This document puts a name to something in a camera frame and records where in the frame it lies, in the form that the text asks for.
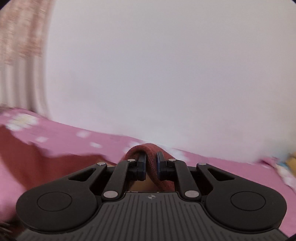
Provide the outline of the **dark red knit sweater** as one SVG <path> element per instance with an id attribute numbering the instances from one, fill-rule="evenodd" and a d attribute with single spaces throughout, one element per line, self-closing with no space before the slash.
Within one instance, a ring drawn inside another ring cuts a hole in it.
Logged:
<path id="1" fill-rule="evenodd" d="M 157 145 L 147 143 L 131 148 L 122 160 L 137 159 L 140 154 L 147 155 L 147 174 L 161 191 L 174 191 L 172 181 L 160 181 L 157 175 L 157 152 L 163 152 L 165 159 L 169 153 Z M 57 180 L 98 161 L 107 161 L 102 155 L 62 155 L 48 157 L 35 144 L 26 144 L 16 138 L 10 130 L 1 126 L 1 159 L 16 180 L 26 190 Z"/>

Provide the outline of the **yellow folded blanket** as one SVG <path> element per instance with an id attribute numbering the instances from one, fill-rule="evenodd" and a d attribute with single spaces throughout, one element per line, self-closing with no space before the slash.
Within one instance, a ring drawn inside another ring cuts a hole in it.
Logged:
<path id="1" fill-rule="evenodd" d="M 296 154 L 291 153 L 289 158 L 286 160 L 286 165 L 289 167 L 289 169 L 291 170 L 292 173 L 296 173 Z"/>

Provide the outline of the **beige floral curtain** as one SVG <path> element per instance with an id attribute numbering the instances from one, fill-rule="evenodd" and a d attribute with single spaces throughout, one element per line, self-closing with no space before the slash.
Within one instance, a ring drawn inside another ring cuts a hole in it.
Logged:
<path id="1" fill-rule="evenodd" d="M 47 116 L 45 47 L 54 1 L 9 1 L 1 9 L 1 106 Z"/>

